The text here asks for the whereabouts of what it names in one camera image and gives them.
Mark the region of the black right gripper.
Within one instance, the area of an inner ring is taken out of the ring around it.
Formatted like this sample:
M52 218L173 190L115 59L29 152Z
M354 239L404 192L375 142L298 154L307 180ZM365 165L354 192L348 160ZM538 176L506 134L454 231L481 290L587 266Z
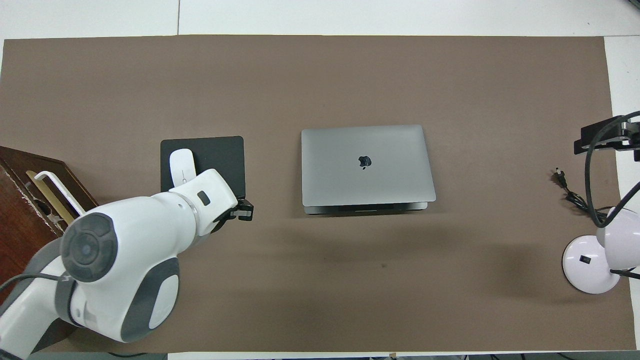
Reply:
M594 137L596 137L606 125L614 123L616 118L617 116L582 127L580 129L579 139L574 141L574 154L578 155L587 152ZM594 150L625 151L628 150L628 146L633 149L634 162L639 162L640 125L638 121L627 120L626 123L617 124L610 130L607 130L603 133L601 139L595 143Z

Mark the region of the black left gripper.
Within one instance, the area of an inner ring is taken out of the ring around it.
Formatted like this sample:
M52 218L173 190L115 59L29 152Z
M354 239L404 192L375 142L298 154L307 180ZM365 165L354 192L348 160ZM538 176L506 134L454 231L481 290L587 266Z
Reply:
M238 219L240 221L251 222L254 216L254 205L245 198L239 198L237 204L219 215L215 219L215 226L212 232L219 231L227 221Z

